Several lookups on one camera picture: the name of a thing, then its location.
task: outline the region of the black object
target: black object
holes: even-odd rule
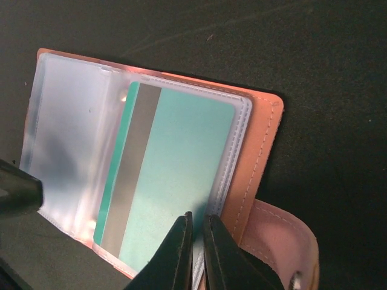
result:
[[[42,182],[0,159],[0,218],[35,212],[42,204]]]
[[[207,290],[284,290],[278,275],[257,259],[253,266],[221,219],[205,216],[203,225]],[[191,289],[192,213],[175,221],[159,249],[126,290]]]

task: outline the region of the dark tabletop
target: dark tabletop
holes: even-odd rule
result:
[[[20,160],[40,47],[277,92],[258,197],[313,230],[321,289],[387,289],[387,2],[104,2],[0,2],[0,158]],[[38,214],[0,221],[0,258],[33,289],[128,282]]]

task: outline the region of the teal card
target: teal card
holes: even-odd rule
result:
[[[234,114],[229,103],[132,83],[95,243],[141,271],[178,216],[191,211],[199,228]]]

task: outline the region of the wallet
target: wallet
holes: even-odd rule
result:
[[[318,247],[290,213],[255,199],[284,110],[274,94],[40,49],[21,169],[40,214],[130,278],[176,218],[193,214],[194,289],[204,214],[284,287],[317,289]]]

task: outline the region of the gray stripe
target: gray stripe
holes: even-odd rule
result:
[[[101,247],[118,257],[161,88],[141,84],[115,181]]]

